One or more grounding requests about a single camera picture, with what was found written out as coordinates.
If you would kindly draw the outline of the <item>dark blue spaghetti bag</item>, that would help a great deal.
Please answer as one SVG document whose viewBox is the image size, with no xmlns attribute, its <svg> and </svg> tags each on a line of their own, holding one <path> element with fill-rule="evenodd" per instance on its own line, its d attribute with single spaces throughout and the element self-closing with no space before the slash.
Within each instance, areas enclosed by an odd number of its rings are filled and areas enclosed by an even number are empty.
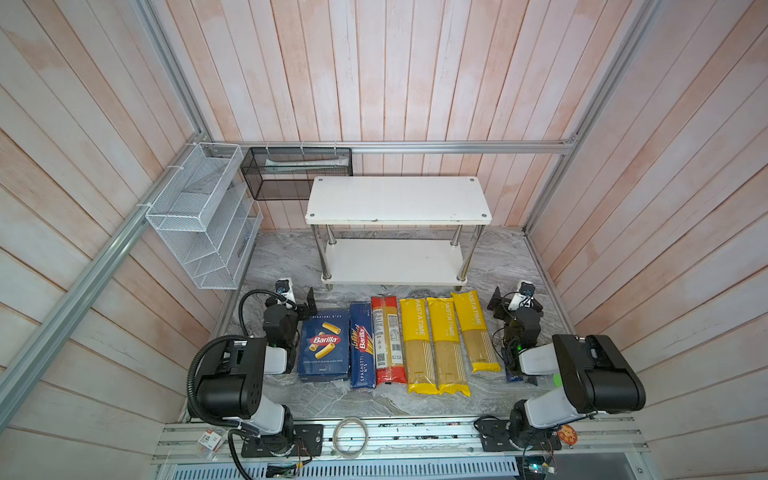
<svg viewBox="0 0 768 480">
<path fill-rule="evenodd" d="M 508 383 L 523 382 L 525 375 L 515 368 L 505 368 L 506 381 Z"/>
</svg>

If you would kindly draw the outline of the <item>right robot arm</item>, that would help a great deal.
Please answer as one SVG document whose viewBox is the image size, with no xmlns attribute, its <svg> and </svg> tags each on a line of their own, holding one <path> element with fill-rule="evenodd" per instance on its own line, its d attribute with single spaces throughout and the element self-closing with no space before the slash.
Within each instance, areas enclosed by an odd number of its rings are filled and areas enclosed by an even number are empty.
<svg viewBox="0 0 768 480">
<path fill-rule="evenodd" d="M 506 294 L 497 288 L 487 309 L 503 322 L 497 350 L 509 380 L 558 375 L 561 385 L 515 403 L 507 432 L 512 445 L 544 447 L 562 428 L 598 413 L 635 412 L 646 404 L 645 388 L 607 335 L 554 334 L 539 344 L 543 306 L 535 286 L 520 282 Z"/>
</svg>

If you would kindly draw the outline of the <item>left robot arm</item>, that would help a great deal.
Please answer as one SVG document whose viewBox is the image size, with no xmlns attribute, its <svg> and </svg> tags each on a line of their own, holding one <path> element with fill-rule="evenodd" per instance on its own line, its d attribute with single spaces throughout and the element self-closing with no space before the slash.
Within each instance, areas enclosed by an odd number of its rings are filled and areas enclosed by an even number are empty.
<svg viewBox="0 0 768 480">
<path fill-rule="evenodd" d="M 245 303 L 265 295 L 261 337 L 251 334 Z M 260 447 L 272 456 L 300 454 L 290 409 L 263 393 L 264 377 L 288 374 L 296 365 L 301 334 L 299 323 L 318 313 L 314 290 L 305 302 L 289 290 L 253 289 L 237 305 L 241 334 L 228 334 L 206 343 L 193 357 L 186 377 L 187 410 L 191 417 L 227 430 L 234 459 L 234 437 L 245 448 Z"/>
</svg>

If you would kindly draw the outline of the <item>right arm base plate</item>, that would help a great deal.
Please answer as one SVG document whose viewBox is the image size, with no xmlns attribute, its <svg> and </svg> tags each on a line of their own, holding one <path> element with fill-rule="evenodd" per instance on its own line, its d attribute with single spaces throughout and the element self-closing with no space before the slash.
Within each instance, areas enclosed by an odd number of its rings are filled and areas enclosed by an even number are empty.
<svg viewBox="0 0 768 480">
<path fill-rule="evenodd" d="M 484 452 L 559 451 L 562 442 L 555 430 L 537 430 L 523 427 L 517 430 L 509 420 L 483 416 L 473 422 Z"/>
</svg>

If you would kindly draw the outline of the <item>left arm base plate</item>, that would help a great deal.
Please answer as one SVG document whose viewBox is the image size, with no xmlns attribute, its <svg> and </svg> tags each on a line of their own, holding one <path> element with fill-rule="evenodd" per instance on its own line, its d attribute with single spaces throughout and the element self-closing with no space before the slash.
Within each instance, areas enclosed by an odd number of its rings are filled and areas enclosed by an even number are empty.
<svg viewBox="0 0 768 480">
<path fill-rule="evenodd" d="M 246 458 L 319 457 L 322 455 L 324 426 L 317 423 L 293 426 L 292 434 L 284 430 L 244 441 L 240 454 Z"/>
</svg>

